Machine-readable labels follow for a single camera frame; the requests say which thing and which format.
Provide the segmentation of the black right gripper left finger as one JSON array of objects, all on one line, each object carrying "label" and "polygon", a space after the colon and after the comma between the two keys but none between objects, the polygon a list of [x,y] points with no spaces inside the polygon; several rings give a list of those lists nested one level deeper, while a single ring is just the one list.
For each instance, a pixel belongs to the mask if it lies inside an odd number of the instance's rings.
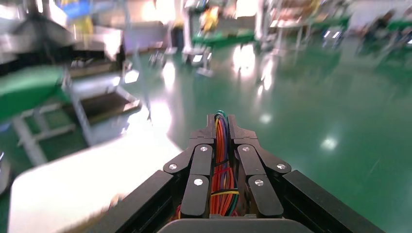
[{"label": "black right gripper left finger", "polygon": [[168,161],[163,170],[173,175],[181,194],[180,218],[207,218],[216,130],[214,115],[207,115],[206,127],[190,134],[188,147]]}]

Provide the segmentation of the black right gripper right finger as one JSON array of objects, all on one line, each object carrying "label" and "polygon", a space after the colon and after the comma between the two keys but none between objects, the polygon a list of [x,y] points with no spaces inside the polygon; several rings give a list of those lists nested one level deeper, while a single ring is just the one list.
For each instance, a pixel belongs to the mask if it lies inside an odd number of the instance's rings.
[{"label": "black right gripper right finger", "polygon": [[283,175],[291,172],[291,165],[264,149],[256,133],[238,126],[234,115],[228,116],[228,123],[241,215],[282,218],[284,208],[277,192],[283,188]]}]

